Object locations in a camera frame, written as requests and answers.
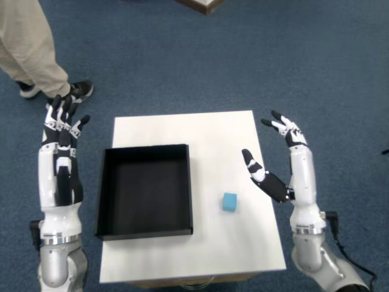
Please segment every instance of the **robotic arm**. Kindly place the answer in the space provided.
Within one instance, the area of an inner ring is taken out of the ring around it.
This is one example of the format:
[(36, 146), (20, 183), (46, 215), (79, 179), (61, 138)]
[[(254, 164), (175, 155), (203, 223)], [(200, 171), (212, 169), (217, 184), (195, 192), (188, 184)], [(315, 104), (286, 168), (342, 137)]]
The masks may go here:
[(250, 151), (242, 150), (251, 180), (278, 203), (294, 205), (290, 224), (295, 247), (296, 267), (313, 278), (325, 292), (369, 291), (363, 280), (346, 261), (336, 257), (325, 243), (326, 214), (316, 204), (316, 181), (312, 152), (298, 126), (276, 111), (275, 121), (261, 120), (286, 140), (291, 152), (291, 181), (287, 186), (257, 163)]
[(78, 177), (76, 149), (89, 116), (71, 126), (76, 109), (70, 98), (62, 102), (57, 96), (44, 121), (38, 156), (44, 220), (30, 224), (41, 257), (38, 269), (41, 291), (79, 292), (86, 281), (88, 260), (81, 247), (78, 217), (83, 189)]

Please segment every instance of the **khaki pants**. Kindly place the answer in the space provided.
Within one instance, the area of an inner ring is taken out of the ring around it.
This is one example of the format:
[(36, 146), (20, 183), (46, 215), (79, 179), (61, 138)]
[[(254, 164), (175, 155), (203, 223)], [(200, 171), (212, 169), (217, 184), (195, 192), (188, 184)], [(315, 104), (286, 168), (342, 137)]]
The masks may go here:
[(38, 0), (0, 0), (0, 68), (16, 81), (35, 84), (48, 97), (69, 93)]

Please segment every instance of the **blue cube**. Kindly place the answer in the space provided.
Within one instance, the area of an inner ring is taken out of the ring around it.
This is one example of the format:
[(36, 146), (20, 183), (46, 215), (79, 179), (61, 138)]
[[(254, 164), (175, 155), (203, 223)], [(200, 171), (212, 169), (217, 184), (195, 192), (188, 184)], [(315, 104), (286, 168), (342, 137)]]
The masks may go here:
[(223, 210), (234, 212), (236, 210), (236, 194), (224, 193), (223, 197)]

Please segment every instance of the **black tray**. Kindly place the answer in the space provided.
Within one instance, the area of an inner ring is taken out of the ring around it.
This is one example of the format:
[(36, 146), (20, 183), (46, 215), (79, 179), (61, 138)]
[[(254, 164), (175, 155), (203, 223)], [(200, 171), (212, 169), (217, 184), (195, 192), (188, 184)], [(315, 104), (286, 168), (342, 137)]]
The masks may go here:
[(192, 233), (188, 145), (105, 150), (97, 237), (120, 240)]

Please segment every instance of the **shoe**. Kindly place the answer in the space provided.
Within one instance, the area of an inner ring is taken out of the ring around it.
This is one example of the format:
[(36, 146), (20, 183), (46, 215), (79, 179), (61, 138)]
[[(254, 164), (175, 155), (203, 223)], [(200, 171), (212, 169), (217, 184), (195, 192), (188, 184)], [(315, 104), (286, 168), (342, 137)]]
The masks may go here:
[(16, 83), (20, 87), (19, 94), (24, 99), (31, 99), (32, 97), (36, 96), (41, 91), (34, 84), (33, 85), (28, 85), (28, 84), (25, 84), (25, 83), (23, 83), (21, 81), (16, 81)]
[(93, 84), (89, 80), (80, 81), (77, 83), (71, 83), (71, 91), (64, 96), (65, 99), (68, 96), (72, 97), (72, 103), (84, 102), (93, 92)]

